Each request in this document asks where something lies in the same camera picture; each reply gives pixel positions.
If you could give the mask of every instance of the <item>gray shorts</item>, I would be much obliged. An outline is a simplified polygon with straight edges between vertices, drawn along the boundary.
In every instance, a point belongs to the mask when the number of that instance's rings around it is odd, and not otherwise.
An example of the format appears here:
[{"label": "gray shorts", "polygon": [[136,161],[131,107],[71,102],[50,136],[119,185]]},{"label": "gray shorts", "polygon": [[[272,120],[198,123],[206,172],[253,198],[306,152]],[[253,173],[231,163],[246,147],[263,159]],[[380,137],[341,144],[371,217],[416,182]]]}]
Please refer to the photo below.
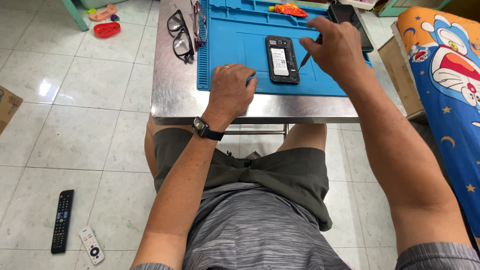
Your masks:
[{"label": "gray shorts", "polygon": [[[165,177],[183,152],[193,133],[167,128],[154,135],[158,192]],[[305,207],[318,219],[320,231],[332,227],[324,203],[328,191],[325,152],[301,147],[276,152],[250,162],[237,160],[215,149],[205,182],[205,190],[237,182],[257,183],[273,193]]]}]

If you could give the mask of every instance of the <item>screwdriver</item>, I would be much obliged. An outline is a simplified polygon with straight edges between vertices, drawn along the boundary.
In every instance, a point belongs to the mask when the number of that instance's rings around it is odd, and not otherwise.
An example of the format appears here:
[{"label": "screwdriver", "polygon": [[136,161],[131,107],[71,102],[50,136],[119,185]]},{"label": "screwdriver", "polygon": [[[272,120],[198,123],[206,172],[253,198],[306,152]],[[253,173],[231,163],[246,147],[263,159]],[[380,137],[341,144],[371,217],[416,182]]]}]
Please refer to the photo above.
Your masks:
[{"label": "screwdriver", "polygon": [[[319,34],[319,35],[318,35],[318,37],[317,37],[317,39],[315,40],[315,42],[318,43],[318,44],[320,44],[320,45],[323,43],[322,34]],[[307,53],[307,55],[305,55],[305,57],[303,58],[303,60],[302,60],[301,63],[300,63],[300,68],[301,68],[302,66],[304,66],[304,65],[308,62],[308,59],[310,58],[310,56],[311,56],[311,55],[310,55],[309,53]]]}]

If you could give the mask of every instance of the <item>left hand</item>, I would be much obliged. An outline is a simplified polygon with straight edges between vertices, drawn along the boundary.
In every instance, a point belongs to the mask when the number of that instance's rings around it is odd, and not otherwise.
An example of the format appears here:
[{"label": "left hand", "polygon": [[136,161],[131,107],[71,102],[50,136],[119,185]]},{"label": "left hand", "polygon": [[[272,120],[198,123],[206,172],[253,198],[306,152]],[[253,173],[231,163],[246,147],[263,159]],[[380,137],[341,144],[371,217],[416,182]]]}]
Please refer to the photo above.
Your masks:
[{"label": "left hand", "polygon": [[210,98],[202,118],[210,129],[223,132],[228,125],[241,115],[253,100],[258,78],[255,70],[242,64],[217,66],[212,77]]}]

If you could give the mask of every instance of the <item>phone battery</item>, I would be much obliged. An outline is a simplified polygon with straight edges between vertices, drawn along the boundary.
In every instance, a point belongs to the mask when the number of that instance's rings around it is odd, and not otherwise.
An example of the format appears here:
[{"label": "phone battery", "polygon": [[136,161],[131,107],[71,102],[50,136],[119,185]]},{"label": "phone battery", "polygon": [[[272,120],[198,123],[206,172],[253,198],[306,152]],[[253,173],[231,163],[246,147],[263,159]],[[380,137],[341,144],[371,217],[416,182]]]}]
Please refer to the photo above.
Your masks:
[{"label": "phone battery", "polygon": [[273,73],[277,76],[288,76],[287,59],[284,49],[270,48],[272,53]]}]

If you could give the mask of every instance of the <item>smartwatch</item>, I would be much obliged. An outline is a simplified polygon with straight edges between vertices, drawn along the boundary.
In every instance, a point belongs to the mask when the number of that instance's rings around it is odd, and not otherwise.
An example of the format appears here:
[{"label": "smartwatch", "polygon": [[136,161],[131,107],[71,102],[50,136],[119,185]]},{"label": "smartwatch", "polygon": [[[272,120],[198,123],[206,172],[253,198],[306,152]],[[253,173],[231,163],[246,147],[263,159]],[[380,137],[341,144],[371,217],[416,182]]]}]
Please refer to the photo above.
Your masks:
[{"label": "smartwatch", "polygon": [[193,130],[200,136],[200,138],[208,138],[215,141],[221,141],[225,132],[213,131],[209,128],[207,122],[200,116],[195,117],[192,124]]}]

